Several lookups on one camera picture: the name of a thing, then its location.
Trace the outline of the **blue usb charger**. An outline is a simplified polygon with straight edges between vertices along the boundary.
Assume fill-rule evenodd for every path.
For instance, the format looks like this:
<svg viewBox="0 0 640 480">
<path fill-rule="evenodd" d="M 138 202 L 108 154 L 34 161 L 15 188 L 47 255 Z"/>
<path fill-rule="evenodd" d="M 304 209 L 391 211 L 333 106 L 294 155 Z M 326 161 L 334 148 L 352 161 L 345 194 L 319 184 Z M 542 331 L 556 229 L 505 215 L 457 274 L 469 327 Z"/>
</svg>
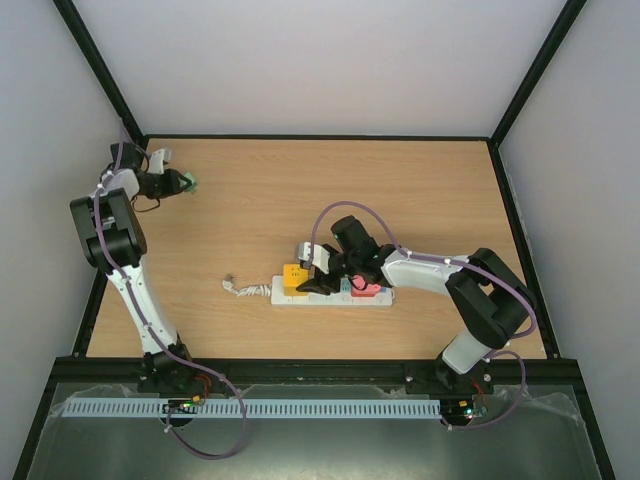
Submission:
<svg viewBox="0 0 640 480">
<path fill-rule="evenodd" d="M 343 277 L 340 283 L 340 293 L 350 296 L 352 292 L 352 286 L 347 277 Z"/>
</svg>

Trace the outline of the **green plug adapter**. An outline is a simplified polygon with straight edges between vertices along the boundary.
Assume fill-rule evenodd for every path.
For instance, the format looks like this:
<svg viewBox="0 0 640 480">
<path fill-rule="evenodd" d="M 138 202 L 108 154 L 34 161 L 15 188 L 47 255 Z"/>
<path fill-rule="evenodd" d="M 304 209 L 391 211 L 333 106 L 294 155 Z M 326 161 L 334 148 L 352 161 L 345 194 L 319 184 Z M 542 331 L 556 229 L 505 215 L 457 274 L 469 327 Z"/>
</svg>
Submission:
<svg viewBox="0 0 640 480">
<path fill-rule="evenodd" d="M 186 178 L 186 181 L 187 181 L 187 183 L 185 184 L 184 191 L 187 193 L 193 194 L 196 191 L 197 185 L 198 185 L 195 177 L 190 172 L 186 172 L 184 174 L 184 177 Z"/>
</svg>

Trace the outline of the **black aluminium frame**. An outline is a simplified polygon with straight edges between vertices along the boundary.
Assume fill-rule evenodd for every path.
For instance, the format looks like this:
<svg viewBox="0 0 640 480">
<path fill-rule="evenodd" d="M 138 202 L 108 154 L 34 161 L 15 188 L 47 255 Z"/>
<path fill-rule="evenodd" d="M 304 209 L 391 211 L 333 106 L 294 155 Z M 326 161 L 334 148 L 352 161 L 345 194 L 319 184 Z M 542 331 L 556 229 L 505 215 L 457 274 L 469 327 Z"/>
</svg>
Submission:
<svg viewBox="0 0 640 480">
<path fill-rule="evenodd" d="M 140 130 L 76 5 L 71 1 L 58 1 L 55 6 L 109 101 L 115 108 L 116 113 L 123 120 L 125 131 L 133 136 L 135 142 L 141 146 L 147 146 L 152 138 L 151 135 L 144 134 Z M 516 211 L 515 196 L 508 184 L 499 147 L 584 6 L 585 4 L 582 1 L 568 1 L 565 3 L 498 123 L 495 132 L 489 137 L 480 137 L 478 139 L 479 142 L 486 144 L 488 147 L 516 251 L 520 264 L 524 269 L 525 280 L 536 296 L 540 296 L 542 290 L 534 267 L 530 246 L 525 238 L 524 226 L 519 213 Z M 140 361 L 133 358 L 90 360 L 87 357 L 89 341 L 94 335 L 98 308 L 102 303 L 106 285 L 105 276 L 97 274 L 87 300 L 72 353 L 69 356 L 59 357 L 54 362 L 14 473 L 17 479 L 25 479 L 35 470 L 34 462 L 37 450 L 44 438 L 45 415 L 53 404 L 54 390 L 59 384 L 97 383 L 99 381 L 130 383 L 138 366 L 141 364 Z M 577 361 L 561 356 L 545 301 L 540 300 L 538 302 L 536 315 L 538 326 L 541 330 L 545 357 L 542 360 L 526 361 L 525 366 L 528 378 L 535 385 L 569 386 L 572 388 L 578 411 L 586 423 L 589 447 L 599 475 L 603 479 L 612 479 L 615 474 L 597 424 L 580 367 Z M 400 377 L 402 374 L 426 373 L 435 365 L 432 360 L 206 359 L 204 362 L 208 365 L 218 366 L 224 372 L 239 374 L 244 385 L 257 383 L 260 380 L 268 383 L 274 383 L 278 380 L 291 380 L 296 374 L 300 374 L 302 377 L 300 382 L 303 385 L 318 383 L 319 385 L 330 386 L 362 383 L 365 386 L 376 387 L 399 386 L 404 382 Z"/>
</svg>

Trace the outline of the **white power strip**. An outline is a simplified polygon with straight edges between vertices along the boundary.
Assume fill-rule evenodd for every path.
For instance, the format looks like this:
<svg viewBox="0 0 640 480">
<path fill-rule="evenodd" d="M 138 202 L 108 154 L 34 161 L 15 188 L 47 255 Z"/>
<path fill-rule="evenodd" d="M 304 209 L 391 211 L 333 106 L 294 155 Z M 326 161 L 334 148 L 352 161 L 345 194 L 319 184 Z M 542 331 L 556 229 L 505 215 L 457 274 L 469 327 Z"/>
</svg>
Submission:
<svg viewBox="0 0 640 480">
<path fill-rule="evenodd" d="M 328 296 L 309 293 L 306 296 L 288 297 L 284 295 L 282 275 L 272 277 L 271 305 L 274 307 L 304 308 L 389 308 L 393 305 L 394 292 L 384 288 L 384 292 L 373 298 L 356 298 L 340 292 Z"/>
</svg>

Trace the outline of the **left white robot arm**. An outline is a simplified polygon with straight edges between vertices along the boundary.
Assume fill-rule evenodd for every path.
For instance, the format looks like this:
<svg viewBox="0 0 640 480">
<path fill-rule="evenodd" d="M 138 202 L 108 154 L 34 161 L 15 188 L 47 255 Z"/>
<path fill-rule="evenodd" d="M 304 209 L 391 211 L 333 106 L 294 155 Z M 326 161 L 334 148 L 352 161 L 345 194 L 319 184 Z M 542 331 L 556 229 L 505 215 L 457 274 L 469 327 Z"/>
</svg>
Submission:
<svg viewBox="0 0 640 480">
<path fill-rule="evenodd" d="M 133 203 L 140 196 L 161 202 L 191 190 L 194 181 L 168 166 L 168 148 L 148 154 L 122 141 L 111 153 L 95 190 L 70 203 L 76 232 L 85 258 L 114 285 L 135 324 L 143 351 L 140 389 L 188 395 L 198 389 L 191 355 L 146 273 L 148 247 Z"/>
</svg>

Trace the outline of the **yellow cube socket adapter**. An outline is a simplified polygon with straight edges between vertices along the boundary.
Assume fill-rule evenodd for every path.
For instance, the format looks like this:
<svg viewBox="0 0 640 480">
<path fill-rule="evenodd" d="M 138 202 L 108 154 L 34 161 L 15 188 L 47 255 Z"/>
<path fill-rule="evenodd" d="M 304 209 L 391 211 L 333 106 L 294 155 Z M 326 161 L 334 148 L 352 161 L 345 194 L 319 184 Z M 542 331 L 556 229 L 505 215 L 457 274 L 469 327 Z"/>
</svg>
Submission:
<svg viewBox="0 0 640 480">
<path fill-rule="evenodd" d="M 282 285 L 285 296 L 306 296 L 307 292 L 298 290 L 298 287 L 309 280 L 309 271 L 299 264 L 285 264 L 282 270 Z"/>
</svg>

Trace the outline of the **red cube socket adapter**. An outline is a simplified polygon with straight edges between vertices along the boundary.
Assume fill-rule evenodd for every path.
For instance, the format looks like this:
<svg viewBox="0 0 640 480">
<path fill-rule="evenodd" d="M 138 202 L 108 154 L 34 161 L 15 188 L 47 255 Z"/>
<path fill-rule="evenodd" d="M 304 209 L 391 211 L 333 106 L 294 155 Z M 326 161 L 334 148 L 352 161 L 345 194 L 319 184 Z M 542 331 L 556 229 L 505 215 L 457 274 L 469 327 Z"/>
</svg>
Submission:
<svg viewBox="0 0 640 480">
<path fill-rule="evenodd" d="M 351 295 L 356 298 L 373 298 L 383 293 L 381 285 L 368 283 L 363 277 L 355 275 L 349 280 L 351 284 Z"/>
</svg>

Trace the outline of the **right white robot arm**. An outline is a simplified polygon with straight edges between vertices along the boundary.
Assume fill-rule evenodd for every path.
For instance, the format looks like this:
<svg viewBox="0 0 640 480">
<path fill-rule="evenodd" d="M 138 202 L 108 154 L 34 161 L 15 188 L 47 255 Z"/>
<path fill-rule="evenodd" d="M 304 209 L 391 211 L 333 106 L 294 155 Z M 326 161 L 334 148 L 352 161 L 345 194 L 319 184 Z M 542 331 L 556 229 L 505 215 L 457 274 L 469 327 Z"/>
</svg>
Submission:
<svg viewBox="0 0 640 480">
<path fill-rule="evenodd" d="M 378 244 L 353 216 L 331 228 L 339 247 L 302 242 L 296 257 L 311 278 L 301 293 L 329 296 L 344 279 L 384 288 L 416 288 L 450 297 L 464 323 L 461 333 L 436 358 L 435 378 L 445 390 L 460 390 L 477 363 L 519 335 L 529 319 L 537 325 L 535 297 L 519 277 L 491 249 L 469 256 L 439 256 L 412 252 L 394 244 Z"/>
</svg>

